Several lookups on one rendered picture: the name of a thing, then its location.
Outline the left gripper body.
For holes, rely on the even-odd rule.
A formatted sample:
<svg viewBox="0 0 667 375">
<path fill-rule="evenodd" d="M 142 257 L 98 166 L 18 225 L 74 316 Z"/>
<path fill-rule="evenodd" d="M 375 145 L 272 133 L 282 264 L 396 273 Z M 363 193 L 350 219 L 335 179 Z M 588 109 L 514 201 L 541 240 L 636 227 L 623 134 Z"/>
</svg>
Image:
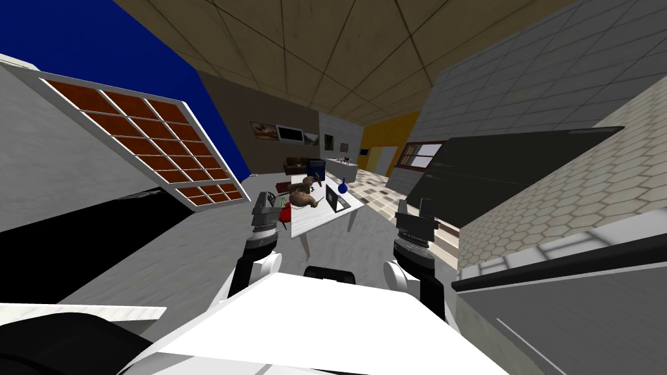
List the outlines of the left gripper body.
<svg viewBox="0 0 667 375">
<path fill-rule="evenodd" d="M 255 205 L 251 212 L 253 214 L 251 222 L 251 225 L 254 226 L 253 233 L 276 229 L 276 222 L 281 211 L 282 208 L 279 206 Z"/>
</svg>

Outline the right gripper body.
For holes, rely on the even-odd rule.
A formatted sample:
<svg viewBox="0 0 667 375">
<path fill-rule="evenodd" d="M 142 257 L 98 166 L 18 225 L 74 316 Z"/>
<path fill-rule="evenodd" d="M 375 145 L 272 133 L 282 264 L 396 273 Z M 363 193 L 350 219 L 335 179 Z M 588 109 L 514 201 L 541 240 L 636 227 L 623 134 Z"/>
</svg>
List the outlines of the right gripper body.
<svg viewBox="0 0 667 375">
<path fill-rule="evenodd" d="M 398 236 L 412 242 L 433 242 L 438 222 L 433 217 L 421 217 L 396 212 Z"/>
</svg>

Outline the white table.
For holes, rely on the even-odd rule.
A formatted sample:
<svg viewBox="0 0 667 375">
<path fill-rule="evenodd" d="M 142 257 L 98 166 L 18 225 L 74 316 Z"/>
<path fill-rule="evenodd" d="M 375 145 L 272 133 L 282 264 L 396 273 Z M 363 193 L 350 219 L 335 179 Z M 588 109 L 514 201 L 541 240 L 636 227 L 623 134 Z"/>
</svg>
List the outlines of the white table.
<svg viewBox="0 0 667 375">
<path fill-rule="evenodd" d="M 318 202 L 316 207 L 307 203 L 303 207 L 291 207 L 291 238 L 299 238 L 306 253 L 306 260 L 311 257 L 311 250 L 307 233 L 340 217 L 349 216 L 348 231 L 356 218 L 357 210 L 363 203 L 350 191 L 341 193 L 339 185 L 327 178 L 325 181 L 315 182 L 309 190 L 309 196 Z"/>
</svg>

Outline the pale door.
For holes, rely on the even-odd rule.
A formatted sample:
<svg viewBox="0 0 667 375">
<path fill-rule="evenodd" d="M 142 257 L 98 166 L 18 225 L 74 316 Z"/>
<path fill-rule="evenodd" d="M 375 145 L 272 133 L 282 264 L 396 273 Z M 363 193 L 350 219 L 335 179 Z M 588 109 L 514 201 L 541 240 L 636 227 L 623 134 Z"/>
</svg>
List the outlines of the pale door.
<svg viewBox="0 0 667 375">
<path fill-rule="evenodd" d="M 392 164 L 393 157 L 397 151 L 396 146 L 383 146 L 383 148 L 372 148 L 369 156 L 368 168 L 374 174 L 387 176 L 388 169 Z"/>
</svg>

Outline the brown framed window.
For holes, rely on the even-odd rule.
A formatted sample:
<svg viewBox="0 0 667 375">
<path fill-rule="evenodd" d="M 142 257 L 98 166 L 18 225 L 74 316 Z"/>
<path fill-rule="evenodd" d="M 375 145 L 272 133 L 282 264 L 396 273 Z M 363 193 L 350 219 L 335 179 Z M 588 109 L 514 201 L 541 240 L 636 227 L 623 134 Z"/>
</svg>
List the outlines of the brown framed window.
<svg viewBox="0 0 667 375">
<path fill-rule="evenodd" d="M 396 167 L 422 171 L 427 168 L 444 142 L 411 142 L 404 146 Z"/>
</svg>

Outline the white counter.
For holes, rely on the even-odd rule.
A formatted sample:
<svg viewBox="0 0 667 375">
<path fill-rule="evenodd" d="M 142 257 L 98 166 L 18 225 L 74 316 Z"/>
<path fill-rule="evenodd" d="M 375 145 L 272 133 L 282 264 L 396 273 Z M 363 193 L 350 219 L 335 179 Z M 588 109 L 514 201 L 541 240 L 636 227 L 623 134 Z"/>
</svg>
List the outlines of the white counter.
<svg viewBox="0 0 667 375">
<path fill-rule="evenodd" d="M 358 172 L 358 166 L 356 164 L 335 158 L 326 158 L 325 162 L 325 168 L 331 175 L 340 180 L 345 179 L 346 183 L 355 182 Z"/>
</svg>

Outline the brown landscape picture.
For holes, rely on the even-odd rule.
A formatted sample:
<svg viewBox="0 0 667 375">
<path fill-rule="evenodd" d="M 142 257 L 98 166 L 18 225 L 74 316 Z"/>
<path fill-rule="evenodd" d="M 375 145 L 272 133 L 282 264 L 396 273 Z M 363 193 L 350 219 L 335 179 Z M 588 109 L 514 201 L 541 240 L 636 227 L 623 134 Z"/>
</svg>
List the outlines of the brown landscape picture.
<svg viewBox="0 0 667 375">
<path fill-rule="evenodd" d="M 276 125 L 250 122 L 251 128 L 257 139 L 278 141 L 279 135 Z"/>
</svg>

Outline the dark grey cabinet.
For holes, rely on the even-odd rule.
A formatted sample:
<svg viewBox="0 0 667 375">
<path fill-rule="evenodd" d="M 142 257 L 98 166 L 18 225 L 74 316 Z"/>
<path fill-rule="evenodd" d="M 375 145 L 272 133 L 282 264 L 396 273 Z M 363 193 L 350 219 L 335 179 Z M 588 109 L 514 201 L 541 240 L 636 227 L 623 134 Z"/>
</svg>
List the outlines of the dark grey cabinet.
<svg viewBox="0 0 667 375">
<path fill-rule="evenodd" d="M 447 140 L 406 200 L 428 199 L 439 220 L 461 229 L 621 130 L 619 126 Z"/>
</svg>

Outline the white window with brown panes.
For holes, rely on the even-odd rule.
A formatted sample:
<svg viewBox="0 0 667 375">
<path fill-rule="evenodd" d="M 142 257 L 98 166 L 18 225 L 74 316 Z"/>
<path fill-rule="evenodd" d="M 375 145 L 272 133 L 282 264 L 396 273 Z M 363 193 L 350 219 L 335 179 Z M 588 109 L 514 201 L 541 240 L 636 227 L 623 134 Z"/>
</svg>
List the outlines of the white window with brown panes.
<svg viewBox="0 0 667 375">
<path fill-rule="evenodd" d="M 249 202 L 186 102 L 22 66 L 8 72 L 191 211 Z"/>
</svg>

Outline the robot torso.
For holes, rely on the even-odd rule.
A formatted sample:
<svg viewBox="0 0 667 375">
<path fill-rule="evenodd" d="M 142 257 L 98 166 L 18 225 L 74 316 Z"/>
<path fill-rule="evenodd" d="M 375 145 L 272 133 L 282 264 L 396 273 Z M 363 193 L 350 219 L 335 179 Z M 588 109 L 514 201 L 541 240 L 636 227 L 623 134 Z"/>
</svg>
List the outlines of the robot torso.
<svg viewBox="0 0 667 375">
<path fill-rule="evenodd" d="M 118 375 L 508 375 L 414 296 L 272 273 Z"/>
</svg>

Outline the grey appliance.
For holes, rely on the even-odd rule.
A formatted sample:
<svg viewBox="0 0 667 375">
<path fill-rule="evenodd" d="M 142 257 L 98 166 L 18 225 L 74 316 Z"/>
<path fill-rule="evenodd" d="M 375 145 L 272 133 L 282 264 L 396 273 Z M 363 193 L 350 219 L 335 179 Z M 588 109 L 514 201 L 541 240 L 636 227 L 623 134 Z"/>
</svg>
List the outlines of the grey appliance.
<svg viewBox="0 0 667 375">
<path fill-rule="evenodd" d="M 461 298 L 548 375 L 667 375 L 667 262 Z"/>
</svg>

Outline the black wall television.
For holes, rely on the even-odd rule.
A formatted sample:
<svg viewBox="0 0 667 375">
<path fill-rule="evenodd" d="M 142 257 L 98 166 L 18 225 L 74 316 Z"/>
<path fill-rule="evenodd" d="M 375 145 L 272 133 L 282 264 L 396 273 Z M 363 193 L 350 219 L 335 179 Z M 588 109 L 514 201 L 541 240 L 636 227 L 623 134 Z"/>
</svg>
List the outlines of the black wall television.
<svg viewBox="0 0 667 375">
<path fill-rule="evenodd" d="M 282 143 L 304 144 L 304 133 L 301 129 L 277 125 L 278 139 Z"/>
</svg>

